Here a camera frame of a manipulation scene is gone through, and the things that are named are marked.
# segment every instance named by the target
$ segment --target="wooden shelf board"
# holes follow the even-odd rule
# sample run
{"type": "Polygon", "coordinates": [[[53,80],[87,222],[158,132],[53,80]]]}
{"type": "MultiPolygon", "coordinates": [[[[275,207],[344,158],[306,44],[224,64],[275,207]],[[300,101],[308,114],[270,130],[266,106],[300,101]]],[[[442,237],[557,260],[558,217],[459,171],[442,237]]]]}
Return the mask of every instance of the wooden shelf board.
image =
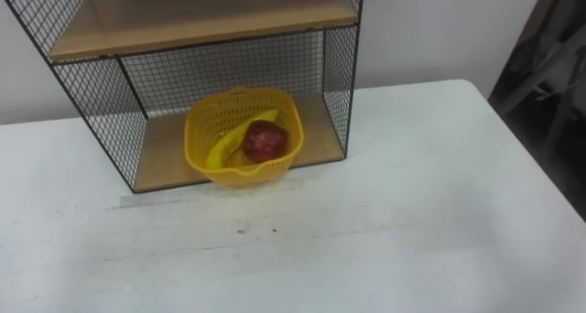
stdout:
{"type": "MultiPolygon", "coordinates": [[[[293,162],[293,167],[342,160],[344,154],[321,97],[297,98],[296,104],[303,123],[305,144],[293,162]]],[[[185,114],[148,120],[136,175],[136,191],[168,189],[208,181],[185,161],[184,125],[185,114]]]]}
{"type": "Polygon", "coordinates": [[[355,23],[344,0],[85,0],[53,61],[355,23]]]}

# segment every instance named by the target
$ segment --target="red apple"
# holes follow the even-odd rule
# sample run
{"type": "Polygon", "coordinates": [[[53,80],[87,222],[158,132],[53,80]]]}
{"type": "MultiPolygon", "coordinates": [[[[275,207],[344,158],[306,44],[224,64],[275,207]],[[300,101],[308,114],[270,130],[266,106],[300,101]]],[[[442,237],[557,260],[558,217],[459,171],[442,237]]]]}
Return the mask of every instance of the red apple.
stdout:
{"type": "Polygon", "coordinates": [[[282,157],[287,152],[287,130],[268,121],[254,121],[244,135],[244,154],[255,163],[282,157]]]}

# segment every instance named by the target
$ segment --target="white table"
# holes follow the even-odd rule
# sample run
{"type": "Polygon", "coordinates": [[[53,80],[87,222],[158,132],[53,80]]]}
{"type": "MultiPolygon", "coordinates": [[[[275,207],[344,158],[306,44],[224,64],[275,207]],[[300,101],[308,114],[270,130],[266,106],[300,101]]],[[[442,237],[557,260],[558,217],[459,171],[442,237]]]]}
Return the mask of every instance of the white table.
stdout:
{"type": "Polygon", "coordinates": [[[466,81],[359,90],[347,160],[133,196],[0,126],[1,312],[584,312],[586,226],[466,81]]]}

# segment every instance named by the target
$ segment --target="white wall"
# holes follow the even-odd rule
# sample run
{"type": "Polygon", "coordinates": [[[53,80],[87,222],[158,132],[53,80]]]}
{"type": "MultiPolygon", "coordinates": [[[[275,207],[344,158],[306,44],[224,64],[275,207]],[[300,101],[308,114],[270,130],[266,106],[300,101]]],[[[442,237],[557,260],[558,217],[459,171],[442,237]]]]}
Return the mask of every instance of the white wall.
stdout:
{"type": "Polygon", "coordinates": [[[491,93],[537,0],[365,0],[358,87],[461,78],[491,93]]]}
{"type": "Polygon", "coordinates": [[[0,124],[77,112],[4,0],[0,0],[0,124]]]}
{"type": "MultiPolygon", "coordinates": [[[[488,97],[537,0],[365,0],[358,87],[466,79],[488,97]]],[[[0,124],[76,112],[0,0],[0,124]]]]}

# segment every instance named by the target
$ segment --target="black metal frame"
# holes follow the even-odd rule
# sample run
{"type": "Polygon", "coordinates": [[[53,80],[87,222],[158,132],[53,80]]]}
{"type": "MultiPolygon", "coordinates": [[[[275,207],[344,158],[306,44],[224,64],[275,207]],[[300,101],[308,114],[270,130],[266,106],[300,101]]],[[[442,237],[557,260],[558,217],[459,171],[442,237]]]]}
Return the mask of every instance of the black metal frame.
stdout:
{"type": "Polygon", "coordinates": [[[133,192],[147,120],[237,84],[318,93],[347,157],[363,0],[347,0],[352,24],[56,62],[49,49],[83,0],[5,1],[133,192]]]}

